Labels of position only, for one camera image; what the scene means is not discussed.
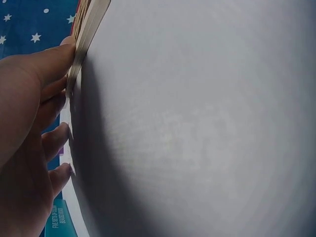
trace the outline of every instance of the white page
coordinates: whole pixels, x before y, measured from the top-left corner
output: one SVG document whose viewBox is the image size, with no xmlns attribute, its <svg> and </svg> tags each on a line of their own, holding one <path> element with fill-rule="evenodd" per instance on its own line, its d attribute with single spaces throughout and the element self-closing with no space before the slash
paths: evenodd
<svg viewBox="0 0 316 237">
<path fill-rule="evenodd" d="M 313 4 L 111 2 L 72 100 L 91 236 L 311 233 Z"/>
</svg>

